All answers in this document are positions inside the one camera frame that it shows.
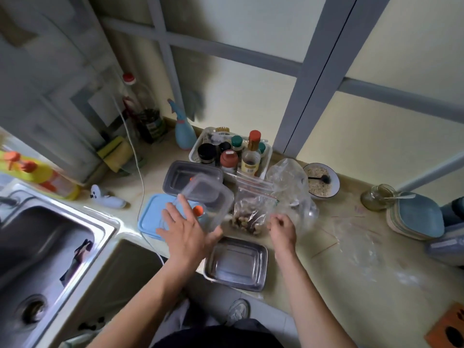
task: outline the blue plate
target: blue plate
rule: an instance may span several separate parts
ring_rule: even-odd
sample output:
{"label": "blue plate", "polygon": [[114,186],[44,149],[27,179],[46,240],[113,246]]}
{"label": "blue plate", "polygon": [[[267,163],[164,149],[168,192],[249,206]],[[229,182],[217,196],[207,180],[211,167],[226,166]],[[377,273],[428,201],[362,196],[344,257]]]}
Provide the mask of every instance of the blue plate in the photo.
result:
{"label": "blue plate", "polygon": [[398,199],[398,217],[406,226],[428,237],[444,234],[443,215],[432,199],[416,194],[412,199]]}
{"label": "blue plate", "polygon": [[[139,231],[144,234],[148,234],[152,238],[164,240],[158,233],[156,233],[157,228],[163,228],[161,210],[166,209],[166,203],[174,203],[176,198],[177,197],[168,194],[154,194],[150,200],[148,200],[147,206],[143,210],[142,217],[139,219]],[[189,201],[188,203],[192,208],[196,205],[201,205],[194,201]],[[181,215],[185,217],[182,206],[177,204],[176,207]]]}

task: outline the hand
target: hand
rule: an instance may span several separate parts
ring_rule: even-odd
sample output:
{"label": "hand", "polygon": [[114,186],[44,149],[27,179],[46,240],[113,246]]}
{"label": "hand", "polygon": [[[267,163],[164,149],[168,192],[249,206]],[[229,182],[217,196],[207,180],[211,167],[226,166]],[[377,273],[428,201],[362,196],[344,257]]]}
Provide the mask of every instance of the hand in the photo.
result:
{"label": "hand", "polygon": [[295,225],[287,215],[272,214],[268,224],[270,238],[274,244],[275,258],[277,262],[287,256],[296,254],[297,232]]}
{"label": "hand", "polygon": [[169,226],[169,231],[157,228],[156,233],[166,241],[171,257],[171,263],[180,266],[187,273],[194,273],[203,260],[222,238],[222,228],[218,226],[211,233],[204,233],[187,199],[182,194],[177,196],[184,214],[183,218],[172,203],[166,204],[161,211],[163,219]]}

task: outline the stainless steel sink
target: stainless steel sink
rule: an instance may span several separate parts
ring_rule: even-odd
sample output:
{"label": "stainless steel sink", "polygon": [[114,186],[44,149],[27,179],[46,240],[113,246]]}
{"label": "stainless steel sink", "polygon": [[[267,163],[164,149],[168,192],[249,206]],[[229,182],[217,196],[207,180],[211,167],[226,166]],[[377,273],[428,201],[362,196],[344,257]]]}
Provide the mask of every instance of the stainless steel sink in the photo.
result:
{"label": "stainless steel sink", "polygon": [[[115,228],[21,184],[9,198],[17,204],[0,203],[0,345],[30,348]],[[73,262],[86,239],[90,250]]]}

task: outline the spoon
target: spoon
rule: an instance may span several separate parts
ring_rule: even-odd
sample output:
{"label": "spoon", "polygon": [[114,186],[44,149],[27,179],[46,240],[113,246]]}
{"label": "spoon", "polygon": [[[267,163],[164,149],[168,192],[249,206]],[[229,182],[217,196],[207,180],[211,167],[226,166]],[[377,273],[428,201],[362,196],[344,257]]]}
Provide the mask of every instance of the spoon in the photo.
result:
{"label": "spoon", "polygon": [[321,180],[325,184],[330,183],[330,176],[323,174],[321,177],[308,177],[309,180]]}
{"label": "spoon", "polygon": [[399,195],[397,197],[388,197],[388,198],[384,198],[384,199],[412,199],[412,198],[415,198],[416,195],[415,194],[408,194],[408,195]]}

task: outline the sink drain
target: sink drain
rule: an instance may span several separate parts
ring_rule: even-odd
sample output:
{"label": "sink drain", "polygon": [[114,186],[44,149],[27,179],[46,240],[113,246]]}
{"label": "sink drain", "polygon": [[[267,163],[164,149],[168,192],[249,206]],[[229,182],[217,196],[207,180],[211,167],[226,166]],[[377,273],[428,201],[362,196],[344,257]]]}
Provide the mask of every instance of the sink drain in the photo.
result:
{"label": "sink drain", "polygon": [[47,300],[41,294],[34,294],[19,305],[16,310],[16,327],[19,329],[34,328],[42,320],[47,311]]}

